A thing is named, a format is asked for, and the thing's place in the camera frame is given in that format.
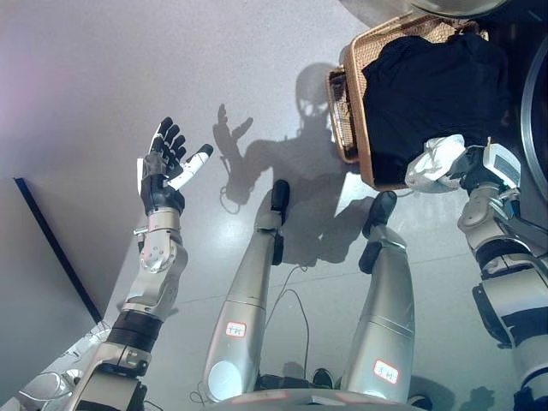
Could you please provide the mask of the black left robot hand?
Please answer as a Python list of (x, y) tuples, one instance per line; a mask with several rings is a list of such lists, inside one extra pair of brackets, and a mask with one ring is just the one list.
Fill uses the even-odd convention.
[(187, 157), (185, 141), (179, 126), (167, 116), (153, 133), (146, 155), (137, 159), (138, 193), (147, 216), (164, 208), (181, 214), (185, 208), (181, 188), (213, 154), (213, 147), (204, 144)]

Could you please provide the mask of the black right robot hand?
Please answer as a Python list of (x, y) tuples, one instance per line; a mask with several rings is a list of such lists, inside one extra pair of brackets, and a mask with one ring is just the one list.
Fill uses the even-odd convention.
[(464, 152), (461, 187), (471, 192), (487, 183), (505, 192), (521, 185), (521, 163), (506, 147), (498, 144), (470, 146)]

